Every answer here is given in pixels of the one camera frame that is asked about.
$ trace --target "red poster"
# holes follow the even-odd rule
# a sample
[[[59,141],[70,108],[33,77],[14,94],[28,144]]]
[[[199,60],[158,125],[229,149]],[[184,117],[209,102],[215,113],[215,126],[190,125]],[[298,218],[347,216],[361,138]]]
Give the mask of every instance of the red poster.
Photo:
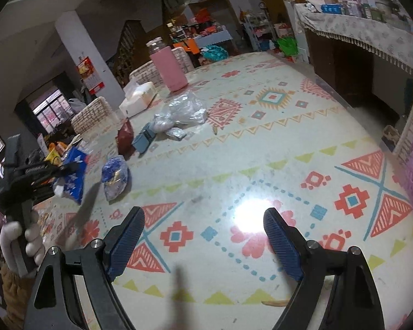
[[[84,84],[89,89],[90,94],[95,94],[104,88],[104,82],[90,61],[89,57],[82,59],[77,66],[78,73],[84,81]]]

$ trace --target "metal screw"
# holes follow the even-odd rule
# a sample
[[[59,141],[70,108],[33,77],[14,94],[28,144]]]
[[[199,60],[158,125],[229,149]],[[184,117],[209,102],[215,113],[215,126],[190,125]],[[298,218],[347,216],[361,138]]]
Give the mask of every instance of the metal screw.
[[[351,251],[354,255],[360,255],[360,254],[361,254],[361,250],[360,250],[358,247],[356,247],[356,246],[351,247],[351,248],[350,248],[350,251]]]
[[[102,245],[102,240],[100,240],[99,238],[94,239],[92,242],[90,242],[90,246],[92,248],[99,248]]]
[[[308,240],[308,241],[306,242],[306,245],[307,245],[310,249],[317,249],[317,248],[320,246],[320,244],[319,244],[317,241],[314,241],[314,240],[312,240],[312,239]]]
[[[58,248],[57,246],[53,246],[51,248],[49,248],[48,252],[50,255],[55,255],[58,253],[58,251],[60,250],[60,248]]]

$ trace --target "pink thermos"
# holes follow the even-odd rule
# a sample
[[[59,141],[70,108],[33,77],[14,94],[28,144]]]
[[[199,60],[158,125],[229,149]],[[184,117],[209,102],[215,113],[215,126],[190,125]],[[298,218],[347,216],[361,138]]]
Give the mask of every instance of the pink thermos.
[[[162,41],[162,37],[158,37],[146,45],[150,49],[151,60],[170,92],[185,87],[188,84],[187,77],[185,77],[179,62],[174,57],[171,47]]]

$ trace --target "brown sleeve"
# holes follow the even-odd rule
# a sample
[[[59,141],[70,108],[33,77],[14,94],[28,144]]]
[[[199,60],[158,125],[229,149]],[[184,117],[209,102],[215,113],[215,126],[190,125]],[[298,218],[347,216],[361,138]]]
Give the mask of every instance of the brown sleeve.
[[[20,278],[6,264],[2,267],[3,297],[7,304],[7,316],[3,319],[9,329],[22,329],[34,279]]]

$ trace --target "white glove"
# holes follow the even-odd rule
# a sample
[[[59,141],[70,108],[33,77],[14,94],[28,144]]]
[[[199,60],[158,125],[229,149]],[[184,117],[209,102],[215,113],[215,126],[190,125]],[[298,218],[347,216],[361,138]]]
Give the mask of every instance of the white glove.
[[[27,240],[26,254],[29,257],[34,257],[35,264],[40,266],[44,259],[45,248],[43,239],[40,235],[41,228],[37,224],[38,214],[35,211],[31,212],[32,224],[25,231]],[[21,224],[19,222],[9,222],[3,225],[0,232],[0,247],[2,248],[3,257],[10,271],[18,274],[17,264],[11,250],[11,242],[16,240],[22,233]]]

